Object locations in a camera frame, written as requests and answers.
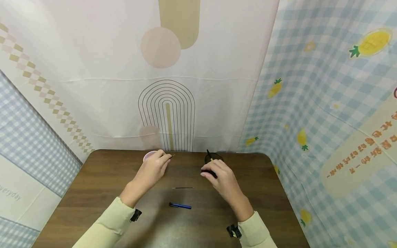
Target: blue pen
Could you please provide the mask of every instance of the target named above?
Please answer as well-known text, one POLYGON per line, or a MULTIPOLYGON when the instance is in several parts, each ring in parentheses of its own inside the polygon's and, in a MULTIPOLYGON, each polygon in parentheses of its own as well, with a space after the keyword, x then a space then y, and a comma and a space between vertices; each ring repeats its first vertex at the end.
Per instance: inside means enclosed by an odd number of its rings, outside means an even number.
POLYGON ((183 204, 178 204, 178 203, 172 203, 170 202, 170 207, 174 207, 174 208, 187 208, 187 209, 192 209, 191 206, 188 205, 183 205, 183 204))

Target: pen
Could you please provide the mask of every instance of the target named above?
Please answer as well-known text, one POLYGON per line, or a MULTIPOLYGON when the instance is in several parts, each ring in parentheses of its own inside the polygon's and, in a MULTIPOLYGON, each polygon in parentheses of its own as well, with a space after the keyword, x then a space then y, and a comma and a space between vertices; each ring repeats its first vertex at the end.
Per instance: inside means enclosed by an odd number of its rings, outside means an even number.
POLYGON ((208 157, 210 157, 210 159, 211 159, 211 161, 212 161, 213 159, 212 159, 211 154, 210 154, 210 151, 208 151, 208 149, 207 149, 207 154, 208 154, 208 157))
POLYGON ((178 204, 178 203, 172 203, 170 202, 169 204, 170 207, 174 207, 174 208, 186 208, 186 209, 192 209, 191 206, 188 205, 183 205, 183 204, 178 204))

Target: light green sleeve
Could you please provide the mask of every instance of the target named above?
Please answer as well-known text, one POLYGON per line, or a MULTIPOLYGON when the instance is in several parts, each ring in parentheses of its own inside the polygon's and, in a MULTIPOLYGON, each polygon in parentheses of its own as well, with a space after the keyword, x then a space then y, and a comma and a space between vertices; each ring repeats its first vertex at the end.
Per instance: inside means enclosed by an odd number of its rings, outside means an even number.
POLYGON ((123 204, 116 197, 101 217, 85 232, 73 248, 111 248, 127 229, 135 208, 123 204))
POLYGON ((248 220, 239 222, 239 230, 242 248, 277 248, 270 237, 269 230, 256 211, 248 220))

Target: black object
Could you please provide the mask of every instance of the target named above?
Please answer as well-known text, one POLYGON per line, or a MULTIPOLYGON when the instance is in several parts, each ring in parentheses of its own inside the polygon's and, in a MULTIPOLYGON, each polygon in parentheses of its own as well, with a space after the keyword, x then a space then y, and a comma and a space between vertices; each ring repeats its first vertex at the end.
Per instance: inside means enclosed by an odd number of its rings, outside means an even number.
POLYGON ((135 213, 132 215, 131 219, 129 219, 130 221, 136 221, 140 215, 142 214, 142 212, 138 209, 135 209, 135 213))
POLYGON ((218 159, 218 160, 224 161, 223 158, 222 158, 219 154, 216 154, 216 153, 214 153, 214 152, 211 152, 210 154, 207 154, 207 155, 205 156, 205 158, 204 158, 204 163, 209 163, 209 162, 211 162, 211 158, 212 158, 212 159, 218 159))
POLYGON ((210 170, 201 170, 201 172, 208 172, 208 173, 210 173, 211 175, 213 175, 215 179, 218 178, 218 176, 217 176, 217 175, 215 174, 215 172, 213 172, 213 171, 210 171, 210 170))
POLYGON ((239 228, 237 226, 235 226, 234 224, 226 227, 226 230, 229 233, 229 236, 231 238, 233 238, 233 237, 241 238, 241 232, 240 232, 239 228))

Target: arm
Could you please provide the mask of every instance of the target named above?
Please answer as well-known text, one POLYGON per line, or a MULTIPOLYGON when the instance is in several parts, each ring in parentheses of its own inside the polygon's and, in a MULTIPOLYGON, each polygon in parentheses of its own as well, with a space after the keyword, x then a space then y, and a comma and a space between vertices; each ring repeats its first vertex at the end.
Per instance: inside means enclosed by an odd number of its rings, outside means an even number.
POLYGON ((202 169, 211 170, 217 175, 218 178, 215 179, 210 173, 201 173, 235 213, 239 222, 242 248, 277 248, 258 212, 253 210, 248 198, 241 191, 233 171, 221 160, 211 161, 202 169))
POLYGON ((171 157, 163 150, 158 150, 146 159, 120 197, 112 202, 73 248, 113 247, 127 229, 135 213, 135 205, 163 177, 171 157))

